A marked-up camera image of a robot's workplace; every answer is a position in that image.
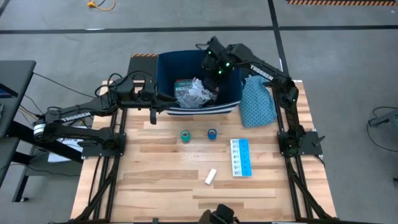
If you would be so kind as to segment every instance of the tape roll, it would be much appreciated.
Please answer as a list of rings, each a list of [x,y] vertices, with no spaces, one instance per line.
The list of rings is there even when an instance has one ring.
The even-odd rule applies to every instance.
[[[191,135],[189,134],[188,131],[182,131],[181,132],[181,140],[182,140],[182,142],[189,142],[190,139],[191,139]]]
[[[209,129],[209,131],[207,132],[207,137],[210,140],[214,140],[217,138],[217,131],[215,129]]]

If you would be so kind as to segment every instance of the gray floor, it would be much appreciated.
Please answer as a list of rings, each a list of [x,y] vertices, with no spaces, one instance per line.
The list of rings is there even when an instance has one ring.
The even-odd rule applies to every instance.
[[[280,26],[398,24],[396,7],[290,6],[274,0]],[[11,0],[0,30],[120,27],[270,26],[267,1],[118,0],[111,12],[87,9],[86,1]],[[92,94],[110,73],[125,74],[134,53],[194,49],[212,35],[243,42],[279,66],[273,31],[139,34],[0,35],[0,60],[32,59],[35,71]],[[396,223],[398,153],[372,145],[366,122],[377,106],[397,106],[398,30],[281,32],[290,75],[304,80],[313,120],[325,135],[326,172],[338,216],[344,220]],[[34,77],[27,95],[41,108],[82,103]],[[24,106],[35,110],[24,99]],[[19,114],[16,120],[27,122]],[[371,130],[377,142],[398,149],[387,127]],[[21,144],[19,150],[29,150]],[[76,177],[30,178],[29,203],[11,203],[22,167],[12,166],[0,189],[0,223],[47,223],[70,216]]]

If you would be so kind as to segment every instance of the black table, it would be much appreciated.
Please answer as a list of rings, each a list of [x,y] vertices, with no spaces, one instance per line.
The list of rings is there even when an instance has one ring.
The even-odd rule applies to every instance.
[[[80,164],[83,163],[80,152],[59,142],[35,142],[33,130],[14,121],[18,107],[33,76],[35,65],[36,62],[31,60],[0,61],[0,84],[17,93],[17,96],[12,98],[0,98],[0,103],[4,105],[0,120],[0,186],[2,185],[11,162],[18,162],[20,164],[30,165],[31,167],[38,166],[37,162],[31,163],[36,153],[34,147],[29,155],[16,152],[20,140],[44,148]],[[62,170],[59,164],[53,164],[52,166],[57,167],[56,170]],[[14,202],[20,202],[23,199],[22,193],[30,175],[39,174],[27,174],[27,168],[25,168],[13,199]]]

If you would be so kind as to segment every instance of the blue pill organizer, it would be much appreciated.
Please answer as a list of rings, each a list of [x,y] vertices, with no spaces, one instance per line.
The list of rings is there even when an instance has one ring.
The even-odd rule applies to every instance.
[[[231,139],[232,175],[234,177],[251,177],[249,141]]]

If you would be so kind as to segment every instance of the wooden table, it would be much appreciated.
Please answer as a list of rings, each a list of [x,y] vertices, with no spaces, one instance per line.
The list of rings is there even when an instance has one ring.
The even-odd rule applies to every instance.
[[[303,83],[297,82],[297,87],[300,123],[311,130],[314,127]],[[110,119],[96,117],[93,128],[109,126]],[[216,141],[207,138],[210,128],[218,131]],[[189,144],[180,139],[185,129],[191,133]],[[172,117],[162,113],[157,116],[157,125],[150,124],[149,110],[128,110],[127,146],[119,166],[111,221],[151,222],[159,217],[161,222],[197,222],[206,209],[214,210],[219,203],[231,207],[241,221],[294,220],[278,130],[277,121],[260,128],[244,128],[239,107],[227,115]],[[252,177],[232,177],[232,138],[249,139]],[[302,156],[302,160],[309,191],[327,213],[335,216],[322,163],[314,156]],[[96,161],[96,157],[84,161],[71,218],[87,205]],[[210,169],[216,169],[217,174],[213,183],[206,185]],[[302,194],[297,191],[304,217]],[[103,202],[100,217],[104,217],[105,206]]]

